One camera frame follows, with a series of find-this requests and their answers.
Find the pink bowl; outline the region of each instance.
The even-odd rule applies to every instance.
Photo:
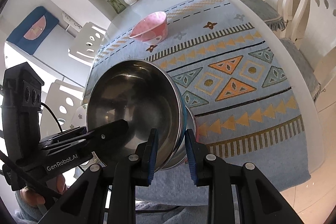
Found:
[[[168,25],[165,12],[155,12],[142,19],[133,28],[129,38],[134,38],[148,45],[159,44],[167,37]]]

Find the blue gripper pad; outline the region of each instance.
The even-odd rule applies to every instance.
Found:
[[[196,171],[196,158],[193,153],[192,144],[190,140],[190,135],[186,131],[184,134],[184,144],[185,144],[185,150],[187,152],[188,157],[188,165],[189,165],[189,171],[191,175],[191,179],[193,180],[194,184],[196,185],[198,183],[198,177],[197,177],[197,171]]]
[[[148,184],[151,185],[152,180],[154,178],[154,170],[155,170],[155,163],[156,163],[156,155],[158,153],[158,146],[159,146],[159,135],[157,130],[155,131],[154,135],[154,142],[151,150],[151,155],[148,161]]]

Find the human hand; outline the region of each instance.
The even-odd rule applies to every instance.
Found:
[[[67,190],[67,186],[65,184],[65,178],[63,175],[58,175],[56,179],[56,186],[57,191],[60,194],[64,194],[64,192]],[[44,197],[36,193],[34,190],[32,190],[29,187],[25,187],[22,190],[20,190],[21,198],[30,206],[37,207],[37,205],[42,205],[45,203]]]

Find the brown circle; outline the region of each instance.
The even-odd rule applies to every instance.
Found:
[[[255,74],[257,72],[257,69],[255,67],[249,67],[248,72],[250,74]]]
[[[211,86],[213,84],[213,80],[212,79],[207,79],[207,80],[205,80],[205,82],[204,82],[204,85],[205,86]]]

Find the dining table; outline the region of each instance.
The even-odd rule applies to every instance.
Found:
[[[129,38],[147,15],[164,11],[168,36],[157,45]],[[324,161],[322,131],[308,87],[271,29],[240,0],[138,0],[111,22],[83,104],[113,65],[142,59],[165,70],[193,113],[198,141],[226,162],[254,163],[279,191],[304,183]],[[188,163],[155,173],[136,199],[208,203]]]

